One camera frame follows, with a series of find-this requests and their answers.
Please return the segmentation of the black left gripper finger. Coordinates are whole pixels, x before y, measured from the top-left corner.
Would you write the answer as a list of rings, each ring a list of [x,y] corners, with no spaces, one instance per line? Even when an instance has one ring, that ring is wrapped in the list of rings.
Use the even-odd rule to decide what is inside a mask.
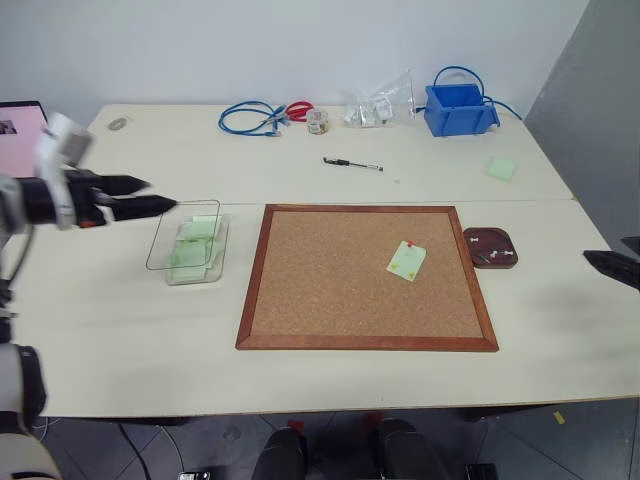
[[[159,195],[111,198],[107,203],[116,221],[156,217],[168,212],[176,205],[175,200]]]
[[[150,184],[130,175],[102,175],[94,192],[99,196],[119,197],[136,194]]]

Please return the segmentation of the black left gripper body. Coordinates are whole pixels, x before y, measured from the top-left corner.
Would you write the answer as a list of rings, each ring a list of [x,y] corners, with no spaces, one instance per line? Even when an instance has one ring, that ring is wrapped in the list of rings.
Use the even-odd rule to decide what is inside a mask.
[[[99,205],[106,197],[114,196],[114,180],[86,169],[67,169],[64,178],[74,208],[73,225],[79,228],[105,226],[107,220]]]

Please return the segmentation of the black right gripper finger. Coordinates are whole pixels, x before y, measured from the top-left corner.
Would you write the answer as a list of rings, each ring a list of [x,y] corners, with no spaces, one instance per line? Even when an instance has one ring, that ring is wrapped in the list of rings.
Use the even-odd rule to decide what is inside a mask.
[[[639,289],[639,262],[614,251],[585,250],[583,256],[599,273]]]

